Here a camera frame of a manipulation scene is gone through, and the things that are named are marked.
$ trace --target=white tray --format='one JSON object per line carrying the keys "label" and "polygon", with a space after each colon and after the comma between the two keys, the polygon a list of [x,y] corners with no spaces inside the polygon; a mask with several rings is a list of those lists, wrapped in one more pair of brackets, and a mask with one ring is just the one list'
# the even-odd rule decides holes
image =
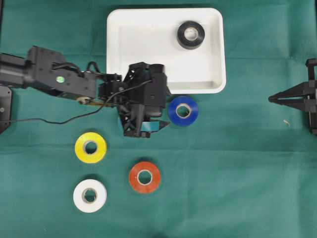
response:
{"label": "white tray", "polygon": [[[192,20],[205,30],[194,50],[177,42],[178,27]],[[107,73],[125,76],[137,62],[165,65],[172,94],[218,93],[226,85],[223,23],[214,8],[117,9],[107,18]]]}

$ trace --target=red tape roll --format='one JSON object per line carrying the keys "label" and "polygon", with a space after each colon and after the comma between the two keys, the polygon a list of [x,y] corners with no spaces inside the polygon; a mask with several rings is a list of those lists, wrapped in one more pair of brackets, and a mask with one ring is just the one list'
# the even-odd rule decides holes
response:
{"label": "red tape roll", "polygon": [[[147,184],[139,181],[139,174],[147,171],[151,174],[151,180]],[[138,193],[151,193],[154,192],[160,184],[159,169],[150,162],[139,162],[130,171],[129,182],[132,188]]]}

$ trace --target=tape roll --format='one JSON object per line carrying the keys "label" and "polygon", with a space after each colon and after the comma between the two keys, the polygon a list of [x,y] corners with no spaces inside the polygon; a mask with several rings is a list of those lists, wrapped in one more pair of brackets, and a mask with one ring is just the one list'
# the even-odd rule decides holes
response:
{"label": "tape roll", "polygon": [[[188,115],[182,117],[177,113],[180,107],[186,107],[189,111]],[[170,120],[179,126],[188,126],[197,119],[198,117],[198,105],[197,103],[188,96],[180,96],[174,98],[168,106],[168,115]]]}
{"label": "tape roll", "polygon": [[[148,183],[140,182],[139,176],[141,172],[148,172],[151,179]],[[138,193],[151,193],[154,192],[160,184],[159,169],[150,162],[139,162],[130,171],[129,182],[132,188]]]}
{"label": "tape roll", "polygon": [[178,43],[188,50],[198,48],[205,38],[203,27],[195,21],[186,21],[180,25],[177,31]]}
{"label": "tape roll", "polygon": [[[89,142],[96,144],[96,151],[88,153],[86,146]],[[105,139],[94,132],[87,132],[82,134],[76,141],[75,153],[76,156],[84,163],[93,164],[102,160],[107,151],[107,144]]]}
{"label": "tape roll", "polygon": [[[88,201],[85,197],[86,192],[89,190],[95,193],[95,199],[93,201]],[[75,206],[80,211],[86,213],[96,212],[105,204],[107,200],[107,190],[105,186],[97,180],[83,180],[75,187],[73,199]]]}

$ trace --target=robotic arm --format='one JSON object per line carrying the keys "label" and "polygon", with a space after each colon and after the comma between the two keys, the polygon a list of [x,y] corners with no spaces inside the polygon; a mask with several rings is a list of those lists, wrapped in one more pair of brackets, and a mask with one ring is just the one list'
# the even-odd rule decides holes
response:
{"label": "robotic arm", "polygon": [[[103,81],[98,86],[98,96],[96,79]],[[41,47],[33,46],[26,59],[1,54],[0,133],[10,122],[30,120],[10,120],[11,87],[33,87],[51,96],[100,106],[95,112],[72,119],[96,113],[102,107],[116,107],[124,136],[148,138],[152,132],[169,124],[151,119],[161,117],[166,97],[170,95],[162,64],[132,64],[122,80],[121,75],[100,73],[95,62],[90,62],[86,71],[82,72],[78,66],[67,62],[61,53]],[[40,120],[63,124],[72,119],[65,122]]]}

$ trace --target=black cable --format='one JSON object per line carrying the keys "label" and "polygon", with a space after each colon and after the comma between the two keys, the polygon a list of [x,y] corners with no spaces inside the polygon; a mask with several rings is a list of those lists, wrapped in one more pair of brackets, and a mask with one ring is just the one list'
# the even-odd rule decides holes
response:
{"label": "black cable", "polygon": [[75,68],[78,75],[82,74],[82,71],[80,70],[80,67],[78,67],[77,65],[75,65],[74,63],[69,63],[69,62],[65,62],[65,63],[59,63],[59,64],[55,64],[53,65],[52,69],[59,69],[59,68],[64,68],[64,67],[72,67]]}
{"label": "black cable", "polygon": [[112,94],[97,110],[91,112],[91,113],[86,113],[86,114],[82,114],[82,115],[78,115],[78,116],[75,116],[73,118],[70,118],[68,120],[65,120],[65,121],[62,121],[62,122],[57,122],[57,121],[49,121],[49,120],[45,120],[45,119],[42,119],[42,118],[28,118],[28,119],[16,119],[16,120],[0,120],[0,123],[4,123],[4,122],[19,122],[19,121],[30,121],[30,120],[40,120],[40,121],[43,121],[43,122],[46,122],[46,123],[49,123],[49,124],[59,124],[59,125],[62,125],[62,124],[66,124],[72,120],[75,120],[77,118],[83,118],[83,117],[86,117],[86,116],[89,116],[89,115],[92,115],[92,114],[96,114],[98,113],[110,100],[111,98],[113,98],[115,95],[118,95],[120,93],[124,93],[124,92],[127,92],[127,91],[130,91],[130,90],[133,90],[133,89],[136,89],[136,88],[139,88],[141,86],[143,86],[144,84],[147,84],[147,83],[150,83],[152,82],[152,80],[148,80],[148,81],[145,81],[143,83],[140,83],[139,85],[137,86],[133,86],[131,88],[127,88],[127,89],[124,89],[122,91],[119,91],[119,92],[116,92],[114,94]]}
{"label": "black cable", "polygon": [[94,66],[95,71],[96,71],[97,73],[100,73],[99,67],[98,67],[97,63],[94,62],[94,61],[90,61],[90,62],[87,64],[86,71],[90,71],[90,66],[92,66],[92,65]]}

